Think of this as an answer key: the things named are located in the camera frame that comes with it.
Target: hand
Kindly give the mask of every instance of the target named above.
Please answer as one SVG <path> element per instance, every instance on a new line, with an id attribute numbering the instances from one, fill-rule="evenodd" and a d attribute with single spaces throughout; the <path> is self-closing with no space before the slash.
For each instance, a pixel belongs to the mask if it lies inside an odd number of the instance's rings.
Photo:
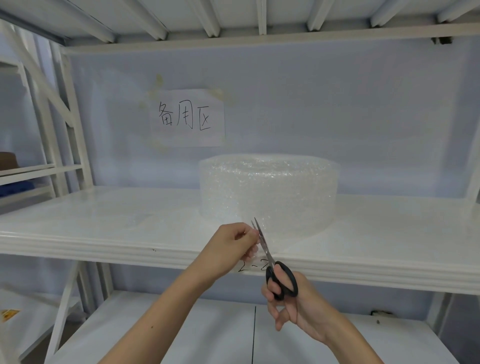
<path id="1" fill-rule="evenodd" d="M 207 284 L 230 272 L 239 260 L 258 251 L 259 232 L 243 222 L 222 225 L 191 264 Z"/>
<path id="2" fill-rule="evenodd" d="M 274 272 L 278 280 L 286 287 L 293 289 L 287 274 L 276 264 Z M 297 297 L 285 296 L 283 301 L 276 301 L 273 292 L 279 294 L 281 289 L 271 279 L 262 286 L 262 294 L 267 299 L 268 312 L 275 319 L 275 328 L 280 331 L 283 325 L 291 321 L 305 331 L 310 337 L 324 344 L 330 327 L 343 316 L 332 307 L 299 272 L 293 272 L 297 281 L 299 294 Z M 278 306 L 284 306 L 279 312 Z"/>

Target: scissor blade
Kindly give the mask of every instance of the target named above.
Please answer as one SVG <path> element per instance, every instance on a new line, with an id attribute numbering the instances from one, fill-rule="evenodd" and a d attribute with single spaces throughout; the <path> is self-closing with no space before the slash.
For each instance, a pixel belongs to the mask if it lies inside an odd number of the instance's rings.
<path id="1" fill-rule="evenodd" d="M 258 224 L 257 219 L 256 218 L 254 218 L 254 219 L 255 219 L 255 222 L 257 224 L 258 232 L 260 233 L 260 245 L 261 245 L 262 249 L 264 250 L 265 255 L 267 256 L 268 264 L 273 269 L 273 267 L 275 265 L 275 260 L 273 259 L 272 255 L 270 254 L 270 251 L 268 250 L 267 242 L 265 241 L 264 234 L 262 233 L 262 229 L 260 229 L 260 225 Z"/>

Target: black scissor handle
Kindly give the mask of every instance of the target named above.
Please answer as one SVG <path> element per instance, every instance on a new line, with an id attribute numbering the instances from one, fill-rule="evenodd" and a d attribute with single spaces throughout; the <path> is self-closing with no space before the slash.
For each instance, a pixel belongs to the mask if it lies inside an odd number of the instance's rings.
<path id="1" fill-rule="evenodd" d="M 290 270 L 289 267 L 287 267 L 285 264 L 283 264 L 280 261 L 276 261 L 275 264 L 278 264 L 280 268 L 282 268 L 283 271 L 287 274 L 288 278 L 292 282 L 293 291 L 290 288 L 284 286 L 276 277 L 275 273 L 273 272 L 273 268 L 271 266 L 268 266 L 265 274 L 267 278 L 267 284 L 268 284 L 268 280 L 271 278 L 272 281 L 278 284 L 281 289 L 280 294 L 274 293 L 273 297 L 275 298 L 276 301 L 283 301 L 285 296 L 297 297 L 299 294 L 299 287 L 297 285 L 297 280 L 295 279 L 295 276 L 293 275 L 292 271 Z"/>

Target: bubble wrap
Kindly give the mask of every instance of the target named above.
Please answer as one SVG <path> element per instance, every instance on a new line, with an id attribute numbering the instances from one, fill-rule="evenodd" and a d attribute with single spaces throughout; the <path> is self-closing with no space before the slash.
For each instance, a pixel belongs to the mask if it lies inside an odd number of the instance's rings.
<path id="1" fill-rule="evenodd" d="M 224 224 L 256 217 L 272 239 L 311 236 L 333 220 L 339 168 L 326 159 L 230 154 L 199 167 L 204 218 Z"/>

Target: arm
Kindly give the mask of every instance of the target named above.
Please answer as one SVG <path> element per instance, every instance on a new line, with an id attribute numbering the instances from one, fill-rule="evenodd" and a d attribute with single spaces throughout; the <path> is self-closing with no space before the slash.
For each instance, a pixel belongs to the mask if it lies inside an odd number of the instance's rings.
<path id="1" fill-rule="evenodd" d="M 274 270 L 279 281 L 292 289 L 282 268 L 275 265 Z M 293 322 L 313 339 L 327 345 L 340 364 L 383 364 L 357 328 L 330 305 L 303 274 L 293 274 L 299 287 L 295 298 L 285 297 L 284 301 L 277 302 L 273 292 L 280 293 L 280 287 L 271 280 L 262 287 L 275 328 L 280 331 L 286 322 Z M 279 311 L 278 306 L 285 308 Z"/>
<path id="2" fill-rule="evenodd" d="M 244 223 L 222 225 L 194 262 L 173 282 L 100 364 L 158 364 L 200 295 L 240 260 L 258 250 L 258 231 Z"/>

